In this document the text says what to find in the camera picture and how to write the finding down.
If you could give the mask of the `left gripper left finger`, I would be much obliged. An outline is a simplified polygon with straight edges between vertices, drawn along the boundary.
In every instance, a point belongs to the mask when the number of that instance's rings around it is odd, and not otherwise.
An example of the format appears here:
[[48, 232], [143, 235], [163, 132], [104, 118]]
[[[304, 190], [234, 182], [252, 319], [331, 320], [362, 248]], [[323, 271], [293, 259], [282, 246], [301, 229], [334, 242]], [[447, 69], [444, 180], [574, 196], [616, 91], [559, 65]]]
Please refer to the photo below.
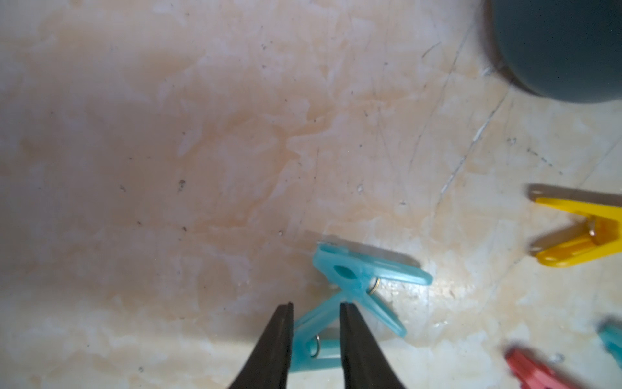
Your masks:
[[285, 389], [293, 351], [294, 306], [279, 305], [230, 388]]

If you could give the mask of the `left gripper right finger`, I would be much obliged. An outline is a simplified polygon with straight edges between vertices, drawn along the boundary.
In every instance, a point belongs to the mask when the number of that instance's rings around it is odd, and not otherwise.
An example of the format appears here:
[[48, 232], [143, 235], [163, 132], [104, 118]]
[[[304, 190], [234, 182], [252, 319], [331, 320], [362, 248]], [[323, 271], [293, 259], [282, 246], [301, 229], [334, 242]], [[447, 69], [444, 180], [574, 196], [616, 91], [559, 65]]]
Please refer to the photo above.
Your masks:
[[346, 389], [405, 389], [353, 303], [340, 304], [340, 348]]

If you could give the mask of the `teal clothespin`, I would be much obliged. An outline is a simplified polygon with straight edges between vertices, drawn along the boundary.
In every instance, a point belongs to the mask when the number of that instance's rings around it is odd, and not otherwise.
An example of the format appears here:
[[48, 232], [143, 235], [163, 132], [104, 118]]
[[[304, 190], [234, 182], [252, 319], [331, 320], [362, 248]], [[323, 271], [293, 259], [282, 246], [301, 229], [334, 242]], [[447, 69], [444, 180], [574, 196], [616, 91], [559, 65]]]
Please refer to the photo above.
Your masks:
[[324, 340], [320, 334], [340, 317], [343, 302], [348, 302], [348, 295], [337, 293], [294, 323], [292, 373], [342, 367], [340, 333]]
[[345, 246], [320, 244], [314, 254], [313, 265], [340, 291], [314, 310], [322, 315], [324, 329], [332, 323], [333, 310], [343, 302], [357, 302], [371, 312], [396, 335], [404, 337], [407, 330], [398, 316], [377, 296], [369, 293], [374, 281], [389, 280], [414, 285], [429, 286], [433, 277], [418, 267], [400, 264], [387, 259], [350, 251]]
[[598, 335], [604, 344], [604, 348], [613, 357], [616, 364], [622, 368], [621, 326], [611, 321], [606, 322], [600, 327]]

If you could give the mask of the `yellow clothespin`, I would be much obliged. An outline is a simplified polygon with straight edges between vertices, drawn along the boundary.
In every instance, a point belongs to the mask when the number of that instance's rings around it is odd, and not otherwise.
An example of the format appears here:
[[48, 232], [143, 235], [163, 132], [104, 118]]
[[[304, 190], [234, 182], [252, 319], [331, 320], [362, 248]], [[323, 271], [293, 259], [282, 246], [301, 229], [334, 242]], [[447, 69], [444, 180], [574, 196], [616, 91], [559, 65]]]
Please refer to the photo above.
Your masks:
[[536, 203], [585, 218], [578, 236], [536, 252], [540, 264], [573, 267], [621, 253], [621, 207], [543, 197]]

